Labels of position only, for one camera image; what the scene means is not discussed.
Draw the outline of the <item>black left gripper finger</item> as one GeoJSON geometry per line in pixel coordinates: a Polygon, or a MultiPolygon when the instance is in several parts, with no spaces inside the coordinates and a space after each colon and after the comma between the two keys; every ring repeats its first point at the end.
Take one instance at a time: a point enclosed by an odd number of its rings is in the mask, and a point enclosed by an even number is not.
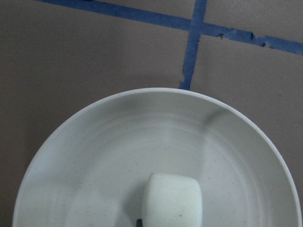
{"type": "Polygon", "coordinates": [[[136,227],[143,227],[142,219],[137,219],[137,221],[136,221],[136,227]]]}

